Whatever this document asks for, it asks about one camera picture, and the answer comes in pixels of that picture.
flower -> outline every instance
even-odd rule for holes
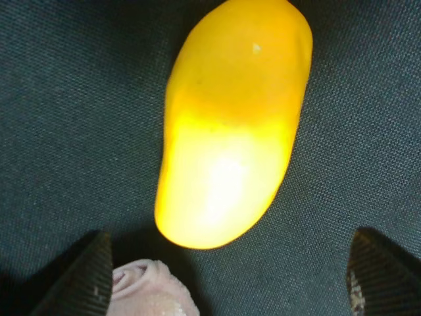
[[[199,316],[189,290],[161,261],[141,259],[113,271],[107,316]]]

pink rose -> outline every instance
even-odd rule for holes
[[[189,290],[161,261],[142,259],[113,271],[107,316],[199,316]]]

yellow mango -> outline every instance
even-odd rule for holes
[[[188,35],[165,96],[155,222],[186,248],[223,246],[276,195],[310,75],[312,34],[287,0],[227,0]]]

white speck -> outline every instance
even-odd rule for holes
[[[259,44],[253,43],[253,54],[259,54],[262,48]]]

dark green fabric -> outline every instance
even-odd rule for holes
[[[410,0],[294,2],[314,54],[276,200],[217,250],[160,236],[164,89],[217,2],[0,2],[0,297],[93,229],[112,234],[115,265],[162,259],[203,315],[350,315],[361,225],[421,256],[421,2]]]

